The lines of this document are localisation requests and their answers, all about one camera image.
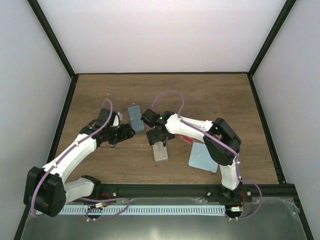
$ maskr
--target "light blue cloth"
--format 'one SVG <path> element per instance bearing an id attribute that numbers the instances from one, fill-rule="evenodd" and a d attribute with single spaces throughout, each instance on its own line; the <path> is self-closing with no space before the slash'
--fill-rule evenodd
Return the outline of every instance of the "light blue cloth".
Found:
<path id="1" fill-rule="evenodd" d="M 192 145 L 189 166 L 213 173 L 218 170 L 218 163 L 211 158 L 206 145 L 198 142 Z"/>

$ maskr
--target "wooden table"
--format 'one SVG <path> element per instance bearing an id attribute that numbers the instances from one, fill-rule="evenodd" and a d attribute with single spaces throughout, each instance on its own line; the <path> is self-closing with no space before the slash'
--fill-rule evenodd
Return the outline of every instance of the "wooden table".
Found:
<path id="1" fill-rule="evenodd" d="M 129 123 L 128 107 L 150 108 L 167 90 L 185 98 L 181 115 L 197 120 L 223 118 L 241 138 L 240 174 L 259 184 L 278 183 L 254 97 L 245 74 L 88 74 L 80 75 L 59 142 L 57 155 L 69 146 L 80 129 L 96 119 L 104 98 Z M 177 112 L 180 96 L 162 96 L 155 111 Z M 126 184 L 219 184 L 221 173 L 188 165 L 192 145 L 181 138 L 168 142 L 169 160 L 154 161 L 153 148 L 145 133 L 120 142 L 115 148 L 98 148 L 83 160 L 68 178 L 90 175 L 103 183 Z"/>

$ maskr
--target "ventilation grille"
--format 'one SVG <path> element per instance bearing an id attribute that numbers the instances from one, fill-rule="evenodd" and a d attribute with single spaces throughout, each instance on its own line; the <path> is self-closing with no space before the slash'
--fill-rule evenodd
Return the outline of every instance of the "ventilation grille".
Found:
<path id="1" fill-rule="evenodd" d="M 89 215 L 114 215 L 123 210 L 125 206 L 109 205 L 103 210 L 92 210 Z M 129 206 L 129 208 L 121 215 L 201 215 L 201 216 L 224 216 L 225 206 L 220 205 L 159 205 L 159 206 L 146 206 L 137 205 Z M 84 205 L 65 205 L 59 213 L 60 215 L 84 215 L 88 211 L 88 206 Z"/>

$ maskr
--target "gray floor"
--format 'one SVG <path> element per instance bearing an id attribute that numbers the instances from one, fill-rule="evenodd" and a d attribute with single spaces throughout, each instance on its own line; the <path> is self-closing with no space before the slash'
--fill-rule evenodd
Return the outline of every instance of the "gray floor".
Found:
<path id="1" fill-rule="evenodd" d="M 250 212 L 255 204 L 246 203 Z M 23 240 L 277 240 L 306 239 L 290 199 L 264 198 L 260 211 L 243 221 L 222 216 L 119 216 L 86 222 L 82 215 L 27 221 Z"/>

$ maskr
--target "white wall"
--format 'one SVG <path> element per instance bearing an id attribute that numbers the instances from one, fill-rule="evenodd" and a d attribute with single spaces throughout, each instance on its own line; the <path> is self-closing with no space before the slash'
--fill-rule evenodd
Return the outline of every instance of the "white wall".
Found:
<path id="1" fill-rule="evenodd" d="M 30 168 L 47 158 L 70 77 L 26 0 L 0 7 L 0 238 L 13 239 Z"/>
<path id="2" fill-rule="evenodd" d="M 39 0 L 76 73 L 248 71 L 285 0 Z"/>
<path id="3" fill-rule="evenodd" d="M 320 239 L 320 1 L 297 1 L 254 83 L 286 179 Z"/>

